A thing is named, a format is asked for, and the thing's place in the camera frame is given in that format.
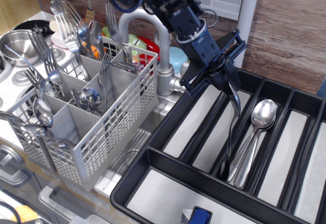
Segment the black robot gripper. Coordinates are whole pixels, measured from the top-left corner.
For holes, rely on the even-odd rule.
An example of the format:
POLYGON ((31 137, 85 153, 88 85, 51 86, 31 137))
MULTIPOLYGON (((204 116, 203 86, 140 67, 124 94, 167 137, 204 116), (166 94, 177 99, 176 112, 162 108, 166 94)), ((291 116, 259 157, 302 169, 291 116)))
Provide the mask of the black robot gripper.
POLYGON ((186 6, 175 11, 175 33, 178 44, 190 59, 180 85, 192 98, 204 92, 209 84, 225 94, 232 94, 232 88, 239 90, 241 82, 233 60, 247 44, 238 29, 214 40, 206 21, 186 6))

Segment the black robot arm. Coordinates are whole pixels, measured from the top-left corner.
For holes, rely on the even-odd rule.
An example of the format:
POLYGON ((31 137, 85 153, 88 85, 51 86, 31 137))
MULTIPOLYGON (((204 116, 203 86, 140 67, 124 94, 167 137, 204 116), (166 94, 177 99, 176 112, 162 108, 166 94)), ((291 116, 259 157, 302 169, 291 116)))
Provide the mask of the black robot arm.
POLYGON ((236 95, 240 79, 233 60, 247 46, 240 38, 239 30, 215 40, 202 18, 204 11, 198 0, 109 1, 122 13, 119 27, 123 40, 128 37, 129 22, 135 18, 145 18, 156 26, 160 40, 159 94, 169 95, 178 90, 195 94, 209 83, 227 95, 236 95), (169 34, 172 32, 190 60, 189 68, 177 82, 169 58, 169 34))

